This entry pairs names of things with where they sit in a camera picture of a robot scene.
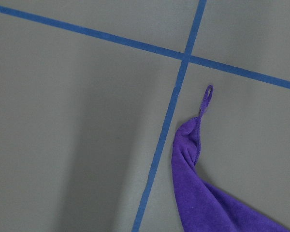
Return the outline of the purple towel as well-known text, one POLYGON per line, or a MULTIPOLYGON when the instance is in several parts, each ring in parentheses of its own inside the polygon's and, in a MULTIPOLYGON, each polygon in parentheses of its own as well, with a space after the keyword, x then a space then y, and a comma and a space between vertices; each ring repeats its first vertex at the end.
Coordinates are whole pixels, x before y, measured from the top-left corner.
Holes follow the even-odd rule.
POLYGON ((205 90, 197 117, 183 123, 173 140, 174 195, 186 232, 286 232, 288 229, 202 180, 195 170, 201 152, 201 122, 214 87, 205 90))

